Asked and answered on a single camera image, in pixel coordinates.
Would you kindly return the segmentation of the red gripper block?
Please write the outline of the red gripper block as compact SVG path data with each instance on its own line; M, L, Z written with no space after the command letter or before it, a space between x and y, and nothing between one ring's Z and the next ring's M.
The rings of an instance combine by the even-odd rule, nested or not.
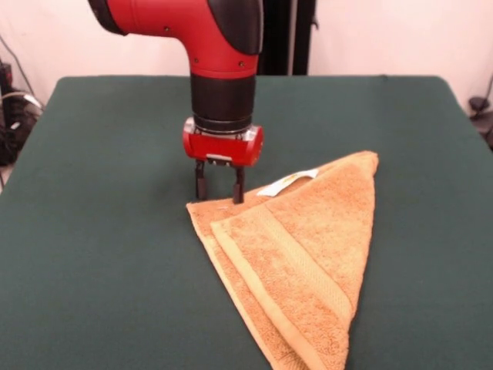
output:
M253 166L260 158L263 147L263 128L250 126L242 133L219 135L199 129L194 118L188 118L183 126L183 147L189 158L196 160L196 198L207 199L205 162L226 164L235 168L233 202L244 202L244 167Z

